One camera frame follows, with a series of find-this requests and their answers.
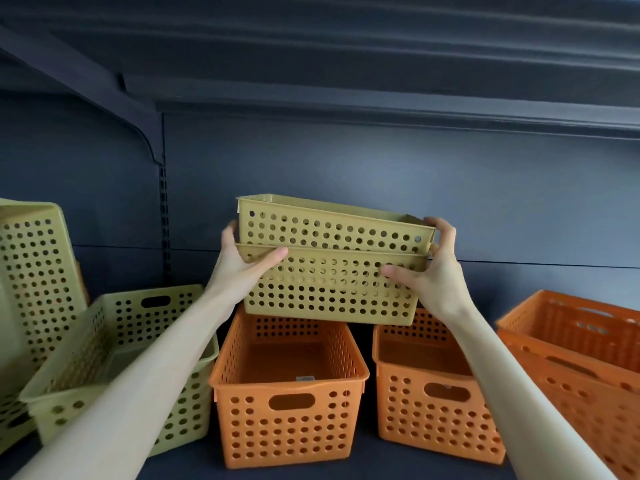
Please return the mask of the deep yellow perforated basket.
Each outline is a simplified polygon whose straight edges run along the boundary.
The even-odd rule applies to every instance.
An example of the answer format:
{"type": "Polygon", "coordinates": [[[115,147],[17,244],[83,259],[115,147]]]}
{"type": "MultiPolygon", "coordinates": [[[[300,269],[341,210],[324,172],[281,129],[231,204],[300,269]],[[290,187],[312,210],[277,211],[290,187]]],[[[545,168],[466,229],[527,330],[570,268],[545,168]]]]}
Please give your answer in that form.
{"type": "Polygon", "coordinates": [[[427,256],[289,247],[244,298],[249,314],[409,325],[418,296],[380,274],[386,264],[422,272],[427,256]]]}

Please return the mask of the dark metal shelf bracket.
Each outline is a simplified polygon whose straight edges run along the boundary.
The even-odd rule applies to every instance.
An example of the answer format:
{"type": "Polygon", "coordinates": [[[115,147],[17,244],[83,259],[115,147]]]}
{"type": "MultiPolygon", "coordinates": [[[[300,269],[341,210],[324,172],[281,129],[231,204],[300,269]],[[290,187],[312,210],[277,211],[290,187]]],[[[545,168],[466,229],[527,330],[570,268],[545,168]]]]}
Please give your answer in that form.
{"type": "Polygon", "coordinates": [[[152,160],[165,164],[162,113],[155,103],[128,94],[119,75],[33,24],[0,22],[0,50],[128,124],[152,160]]]}

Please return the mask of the person's right forearm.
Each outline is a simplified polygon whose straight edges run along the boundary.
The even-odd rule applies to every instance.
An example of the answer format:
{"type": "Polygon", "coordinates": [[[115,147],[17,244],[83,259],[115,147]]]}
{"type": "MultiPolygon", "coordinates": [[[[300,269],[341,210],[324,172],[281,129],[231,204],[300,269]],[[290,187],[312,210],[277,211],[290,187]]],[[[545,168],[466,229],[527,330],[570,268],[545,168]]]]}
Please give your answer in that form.
{"type": "Polygon", "coordinates": [[[458,342],[518,480],[616,480],[469,299],[433,311],[458,342]]]}

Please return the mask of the dark metal shelf board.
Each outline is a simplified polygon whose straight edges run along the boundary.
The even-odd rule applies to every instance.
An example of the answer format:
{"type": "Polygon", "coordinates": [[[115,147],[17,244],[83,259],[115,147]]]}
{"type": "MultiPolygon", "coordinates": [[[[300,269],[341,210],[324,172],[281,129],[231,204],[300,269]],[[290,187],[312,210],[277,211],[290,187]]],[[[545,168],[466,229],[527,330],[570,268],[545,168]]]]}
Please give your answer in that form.
{"type": "Polygon", "coordinates": [[[640,0],[0,0],[132,98],[640,139],[640,0]]]}

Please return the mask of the person's left hand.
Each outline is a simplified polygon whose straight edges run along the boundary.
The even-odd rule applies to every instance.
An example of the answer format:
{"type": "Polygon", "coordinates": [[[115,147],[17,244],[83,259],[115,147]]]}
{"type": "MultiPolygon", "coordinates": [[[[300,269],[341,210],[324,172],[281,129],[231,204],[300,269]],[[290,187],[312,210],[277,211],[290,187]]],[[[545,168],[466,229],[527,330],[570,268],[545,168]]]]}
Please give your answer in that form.
{"type": "Polygon", "coordinates": [[[222,231],[220,254],[202,295],[207,305],[220,312],[233,309],[260,280],[254,281],[249,277],[252,263],[245,262],[239,254],[236,227],[237,222],[233,220],[222,231]]]}

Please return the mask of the orange perforated plastic basket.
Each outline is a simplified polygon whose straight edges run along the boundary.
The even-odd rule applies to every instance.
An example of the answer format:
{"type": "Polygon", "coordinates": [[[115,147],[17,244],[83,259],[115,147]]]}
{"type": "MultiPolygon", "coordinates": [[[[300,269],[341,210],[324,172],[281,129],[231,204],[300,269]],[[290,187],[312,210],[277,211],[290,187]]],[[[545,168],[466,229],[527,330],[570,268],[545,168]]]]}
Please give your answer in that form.
{"type": "Polygon", "coordinates": [[[226,468],[348,458],[369,376],[347,323],[239,305],[209,377],[226,468]]]}
{"type": "Polygon", "coordinates": [[[500,329],[529,377],[619,480],[640,480],[640,372],[500,329]]]}
{"type": "Polygon", "coordinates": [[[375,325],[378,432],[398,444],[494,465],[506,449],[452,332],[417,307],[409,326],[375,325]]]}
{"type": "Polygon", "coordinates": [[[640,312],[539,290],[496,321],[512,351],[640,395],[640,312]]]}

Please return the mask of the person's right hand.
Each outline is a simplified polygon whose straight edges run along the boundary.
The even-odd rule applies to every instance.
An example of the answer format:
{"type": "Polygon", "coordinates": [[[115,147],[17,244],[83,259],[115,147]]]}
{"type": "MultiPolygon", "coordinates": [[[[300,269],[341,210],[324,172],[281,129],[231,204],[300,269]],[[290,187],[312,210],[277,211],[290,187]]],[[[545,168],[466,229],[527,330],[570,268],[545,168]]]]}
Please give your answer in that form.
{"type": "Polygon", "coordinates": [[[426,290],[414,292],[430,313],[453,330],[460,323],[475,319],[479,312],[455,256],[455,227],[440,217],[425,217],[424,222],[436,228],[439,242],[429,249],[432,259],[424,271],[426,290]]]}

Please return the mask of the tall yellow perforated basket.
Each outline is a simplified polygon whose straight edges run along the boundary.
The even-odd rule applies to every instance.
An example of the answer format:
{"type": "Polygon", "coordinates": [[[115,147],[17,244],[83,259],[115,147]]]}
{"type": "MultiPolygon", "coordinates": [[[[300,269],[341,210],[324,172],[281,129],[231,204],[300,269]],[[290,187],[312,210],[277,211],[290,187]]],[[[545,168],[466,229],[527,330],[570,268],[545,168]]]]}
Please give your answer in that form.
{"type": "Polygon", "coordinates": [[[61,208],[0,198],[0,385],[25,385],[86,307],[61,208]]]}

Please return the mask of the pale green perforated basket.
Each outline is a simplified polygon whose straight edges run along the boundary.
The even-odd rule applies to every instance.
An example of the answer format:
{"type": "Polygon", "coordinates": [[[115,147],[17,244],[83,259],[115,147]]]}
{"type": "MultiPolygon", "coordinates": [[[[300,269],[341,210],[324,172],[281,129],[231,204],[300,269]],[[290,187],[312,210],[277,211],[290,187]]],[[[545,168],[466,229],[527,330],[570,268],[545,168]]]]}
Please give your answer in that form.
{"type": "Polygon", "coordinates": [[[27,405],[19,399],[34,373],[29,361],[0,368],[0,455],[36,430],[27,405]]]}
{"type": "MultiPolygon", "coordinates": [[[[36,424],[41,444],[49,444],[82,414],[202,292],[201,285],[183,285],[97,298],[19,395],[36,424]]],[[[207,380],[219,353],[218,339],[213,335],[149,457],[208,434],[212,389],[207,380]]]]}

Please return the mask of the dark slotted shelf upright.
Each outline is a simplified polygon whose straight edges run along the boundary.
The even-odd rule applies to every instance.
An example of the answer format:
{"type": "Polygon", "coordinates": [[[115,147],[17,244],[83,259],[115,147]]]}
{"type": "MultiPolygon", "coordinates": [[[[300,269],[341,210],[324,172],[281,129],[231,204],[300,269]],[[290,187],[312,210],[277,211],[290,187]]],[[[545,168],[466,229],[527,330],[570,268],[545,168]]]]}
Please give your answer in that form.
{"type": "Polygon", "coordinates": [[[161,142],[163,144],[163,153],[161,162],[158,164],[158,183],[159,183],[159,205],[161,216],[161,260],[163,286],[168,287],[172,284],[172,263],[171,263],[171,243],[170,243],[170,213],[168,203],[167,177],[166,177],[166,153],[165,153],[165,135],[164,135],[164,114],[160,115],[161,119],[161,142]]]}

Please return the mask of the shallow yellow perforated basket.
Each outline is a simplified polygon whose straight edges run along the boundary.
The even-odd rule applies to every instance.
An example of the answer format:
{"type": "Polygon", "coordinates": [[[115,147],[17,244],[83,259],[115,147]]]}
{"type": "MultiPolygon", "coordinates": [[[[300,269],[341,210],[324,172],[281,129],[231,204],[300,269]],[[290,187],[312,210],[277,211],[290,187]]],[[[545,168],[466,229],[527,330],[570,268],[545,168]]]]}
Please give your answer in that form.
{"type": "Polygon", "coordinates": [[[238,197],[237,213],[242,244],[425,255],[436,234],[411,215],[272,193],[238,197]]]}

